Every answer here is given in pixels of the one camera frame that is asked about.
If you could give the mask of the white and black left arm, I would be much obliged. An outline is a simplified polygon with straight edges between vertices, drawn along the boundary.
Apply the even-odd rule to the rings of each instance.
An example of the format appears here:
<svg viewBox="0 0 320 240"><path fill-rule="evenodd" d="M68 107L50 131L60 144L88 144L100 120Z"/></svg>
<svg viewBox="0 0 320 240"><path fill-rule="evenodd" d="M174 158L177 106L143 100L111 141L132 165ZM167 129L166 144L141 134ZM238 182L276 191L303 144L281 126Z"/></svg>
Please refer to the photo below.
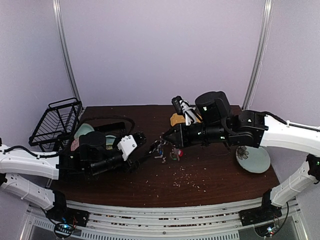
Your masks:
<svg viewBox="0 0 320 240"><path fill-rule="evenodd" d="M65 195L57 190L41 187L24 178L25 175L62 180L74 175L97 176L116 169L133 170L138 160L131 160L133 152L147 141L143 132L117 137L107 149L106 136L98 131L78 137L65 150L40 153L24 146L0 146L0 188L27 200L61 222L72 218Z"/></svg>

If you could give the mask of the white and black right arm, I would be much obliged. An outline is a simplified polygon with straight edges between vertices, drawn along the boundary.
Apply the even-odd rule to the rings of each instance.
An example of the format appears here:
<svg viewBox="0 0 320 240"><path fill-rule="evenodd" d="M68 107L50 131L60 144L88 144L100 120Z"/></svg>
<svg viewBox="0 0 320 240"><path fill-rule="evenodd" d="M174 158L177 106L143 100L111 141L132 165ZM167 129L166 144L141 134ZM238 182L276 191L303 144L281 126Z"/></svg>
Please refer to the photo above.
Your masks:
<svg viewBox="0 0 320 240"><path fill-rule="evenodd" d="M180 97L172 100L186 123L177 123L162 138L178 149L223 143L225 146L276 147L307 154L306 160L287 180L263 194L256 210L259 220L268 220L276 208L320 182L320 130L291 123L268 111L243 110L233 114L223 91L209 91L195 99L195 108Z"/></svg>

